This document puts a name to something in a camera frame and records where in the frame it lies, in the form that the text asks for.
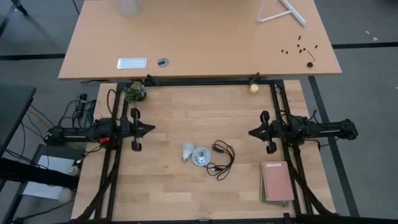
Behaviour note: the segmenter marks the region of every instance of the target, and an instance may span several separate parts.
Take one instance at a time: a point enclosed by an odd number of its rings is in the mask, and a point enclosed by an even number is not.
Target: pink notebook
[[[287,163],[261,163],[264,193],[268,202],[287,202],[294,199]]]

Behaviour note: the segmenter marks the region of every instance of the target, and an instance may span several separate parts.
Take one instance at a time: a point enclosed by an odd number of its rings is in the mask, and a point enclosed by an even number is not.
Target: small potted plant
[[[124,98],[128,103],[141,102],[147,96],[147,88],[141,82],[134,82],[124,91]]]

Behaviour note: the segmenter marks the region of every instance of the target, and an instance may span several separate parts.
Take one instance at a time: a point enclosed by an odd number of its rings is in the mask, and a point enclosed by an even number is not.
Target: succulent
[[[134,82],[124,91],[124,99],[128,103],[135,103],[140,97],[144,97],[147,92],[147,88],[141,82]]]

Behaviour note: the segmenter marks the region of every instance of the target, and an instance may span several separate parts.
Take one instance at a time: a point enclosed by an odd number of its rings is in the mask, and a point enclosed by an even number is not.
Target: white stand
[[[276,14],[274,16],[261,18],[262,10],[265,4],[265,0],[261,0],[258,21],[265,22],[291,13],[299,21],[299,23],[301,23],[301,25],[303,25],[304,27],[307,25],[306,20],[294,9],[294,7],[287,0],[279,0],[279,1],[288,9],[288,11]]]

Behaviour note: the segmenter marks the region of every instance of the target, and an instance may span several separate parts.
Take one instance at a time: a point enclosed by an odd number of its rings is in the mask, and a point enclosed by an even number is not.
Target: silver plate
[[[118,61],[118,69],[143,69],[146,66],[146,58],[119,58]]]

